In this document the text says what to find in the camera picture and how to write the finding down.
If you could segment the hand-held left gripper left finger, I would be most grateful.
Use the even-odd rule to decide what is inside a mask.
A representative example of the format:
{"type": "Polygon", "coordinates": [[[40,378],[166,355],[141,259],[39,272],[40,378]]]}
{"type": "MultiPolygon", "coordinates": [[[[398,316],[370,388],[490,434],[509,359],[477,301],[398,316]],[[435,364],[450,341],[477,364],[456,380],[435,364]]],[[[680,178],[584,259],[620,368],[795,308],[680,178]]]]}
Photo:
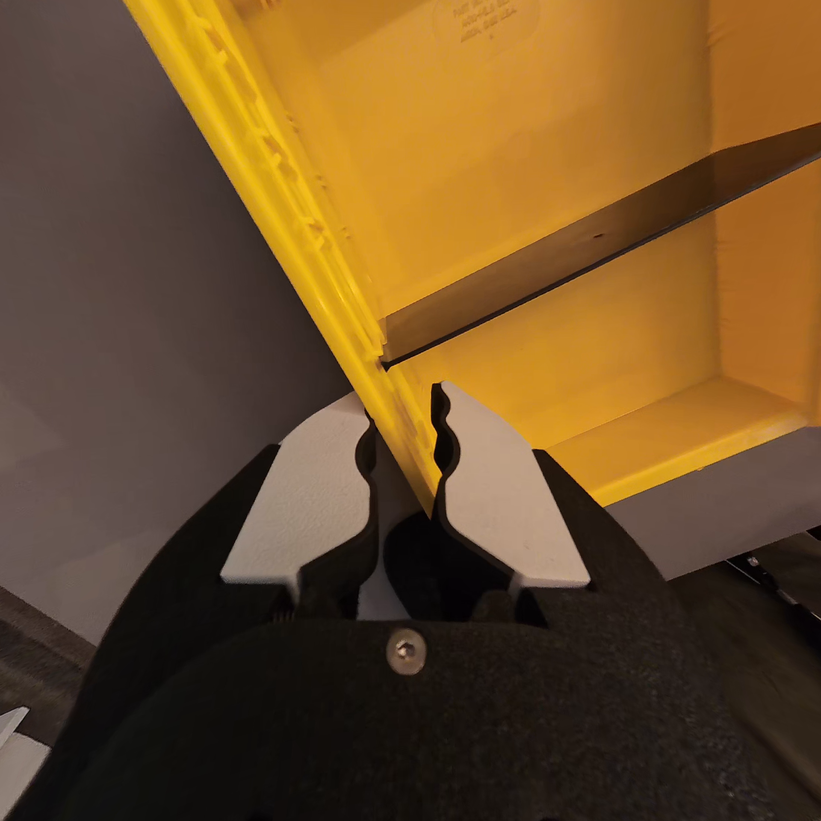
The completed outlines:
{"type": "Polygon", "coordinates": [[[357,615],[378,564],[376,428],[355,393],[282,439],[225,560],[231,585],[279,585],[300,615],[357,615]]]}

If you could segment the yellow plastic bin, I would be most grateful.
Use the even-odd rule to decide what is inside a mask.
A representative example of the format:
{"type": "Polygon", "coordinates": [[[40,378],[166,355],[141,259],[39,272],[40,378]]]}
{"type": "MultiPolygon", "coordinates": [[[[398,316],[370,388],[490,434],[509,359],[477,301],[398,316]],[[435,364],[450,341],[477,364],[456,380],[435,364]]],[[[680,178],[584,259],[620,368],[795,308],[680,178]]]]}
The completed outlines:
{"type": "Polygon", "coordinates": [[[389,314],[819,123],[819,2],[126,6],[426,510],[444,381],[602,505],[819,432],[819,159],[381,363],[389,314]]]}

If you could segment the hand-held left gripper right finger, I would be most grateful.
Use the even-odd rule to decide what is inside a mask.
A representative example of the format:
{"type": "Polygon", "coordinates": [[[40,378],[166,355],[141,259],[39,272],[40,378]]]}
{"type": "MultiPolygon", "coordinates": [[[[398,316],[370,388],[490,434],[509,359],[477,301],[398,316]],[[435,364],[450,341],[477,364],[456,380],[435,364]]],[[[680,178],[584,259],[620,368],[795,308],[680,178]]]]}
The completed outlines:
{"type": "Polygon", "coordinates": [[[431,389],[439,468],[434,521],[457,582],[479,597],[591,581],[529,442],[450,381],[431,389]]]}

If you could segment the black bin divider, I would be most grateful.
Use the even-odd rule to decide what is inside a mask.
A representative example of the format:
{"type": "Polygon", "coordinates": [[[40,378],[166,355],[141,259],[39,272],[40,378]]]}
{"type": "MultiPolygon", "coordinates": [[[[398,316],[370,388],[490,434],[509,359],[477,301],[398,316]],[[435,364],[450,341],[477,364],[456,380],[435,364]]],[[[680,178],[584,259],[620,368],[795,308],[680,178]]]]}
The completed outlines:
{"type": "Polygon", "coordinates": [[[713,152],[389,314],[385,370],[712,213],[820,157],[820,124],[713,152]]]}

